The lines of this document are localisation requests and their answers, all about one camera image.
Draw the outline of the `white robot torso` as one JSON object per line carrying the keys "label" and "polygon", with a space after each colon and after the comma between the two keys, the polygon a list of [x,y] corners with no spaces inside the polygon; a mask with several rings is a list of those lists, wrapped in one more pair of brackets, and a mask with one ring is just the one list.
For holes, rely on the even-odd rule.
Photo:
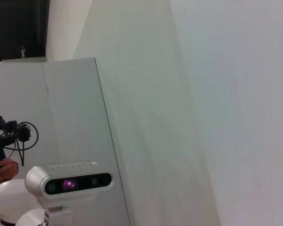
{"label": "white robot torso", "polygon": [[76,226],[71,212],[42,207],[24,179],[0,184],[0,226]]}

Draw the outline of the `operator hand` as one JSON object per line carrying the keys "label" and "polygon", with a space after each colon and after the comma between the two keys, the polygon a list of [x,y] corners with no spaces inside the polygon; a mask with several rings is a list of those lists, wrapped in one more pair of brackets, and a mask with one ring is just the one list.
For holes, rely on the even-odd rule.
{"label": "operator hand", "polygon": [[18,173],[18,163],[12,159],[0,161],[0,183],[11,180]]}

